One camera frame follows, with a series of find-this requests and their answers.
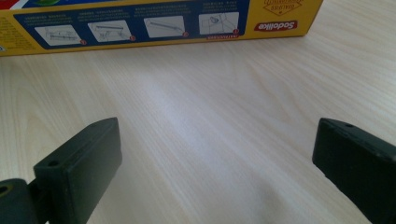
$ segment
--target table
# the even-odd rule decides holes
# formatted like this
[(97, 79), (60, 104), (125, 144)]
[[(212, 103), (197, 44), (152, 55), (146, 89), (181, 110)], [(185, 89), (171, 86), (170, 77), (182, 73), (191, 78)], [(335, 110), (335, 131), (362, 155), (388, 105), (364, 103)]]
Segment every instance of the table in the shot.
[(118, 117), (89, 223), (369, 223), (311, 157), (320, 118), (396, 144), (395, 23), (325, 0), (305, 37), (0, 58), (0, 179)]

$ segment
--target screw hole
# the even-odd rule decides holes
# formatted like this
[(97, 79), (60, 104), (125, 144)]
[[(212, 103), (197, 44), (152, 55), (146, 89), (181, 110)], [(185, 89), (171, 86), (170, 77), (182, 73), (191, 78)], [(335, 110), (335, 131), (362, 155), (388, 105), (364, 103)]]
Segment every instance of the screw hole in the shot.
[(49, 166), (57, 166), (57, 165), (59, 165), (58, 161), (50, 161), (49, 162)]
[(7, 186), (1, 186), (0, 187), (0, 194), (3, 194), (6, 191), (8, 191), (8, 187)]

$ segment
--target wooden table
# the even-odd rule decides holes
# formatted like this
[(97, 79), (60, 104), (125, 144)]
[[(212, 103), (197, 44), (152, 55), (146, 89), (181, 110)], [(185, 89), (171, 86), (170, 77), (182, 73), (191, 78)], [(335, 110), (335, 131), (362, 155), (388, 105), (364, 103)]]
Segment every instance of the wooden table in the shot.
[(322, 117), (396, 144), (395, 24), (325, 0), (305, 37), (0, 58), (0, 179), (118, 117), (90, 223), (368, 223), (311, 157)]

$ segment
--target printed instruction picture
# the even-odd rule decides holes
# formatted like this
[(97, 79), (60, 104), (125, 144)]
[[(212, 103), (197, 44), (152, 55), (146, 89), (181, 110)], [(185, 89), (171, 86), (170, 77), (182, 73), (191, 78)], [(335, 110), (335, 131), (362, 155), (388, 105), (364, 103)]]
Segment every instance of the printed instruction picture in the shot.
[(228, 34), (238, 29), (239, 12), (199, 15), (200, 34)]
[(150, 38), (182, 36), (185, 32), (182, 16), (145, 18), (144, 22)]
[(50, 46), (80, 44), (80, 38), (72, 25), (36, 27), (35, 30)]
[(131, 37), (126, 21), (92, 22), (88, 26), (98, 42), (128, 40)]

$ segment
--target box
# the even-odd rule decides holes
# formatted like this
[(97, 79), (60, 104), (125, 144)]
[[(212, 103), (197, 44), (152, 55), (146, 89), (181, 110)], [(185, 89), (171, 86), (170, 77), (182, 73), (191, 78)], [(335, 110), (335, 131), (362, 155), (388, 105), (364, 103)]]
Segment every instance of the box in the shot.
[(322, 0), (0, 0), (0, 56), (307, 34)]

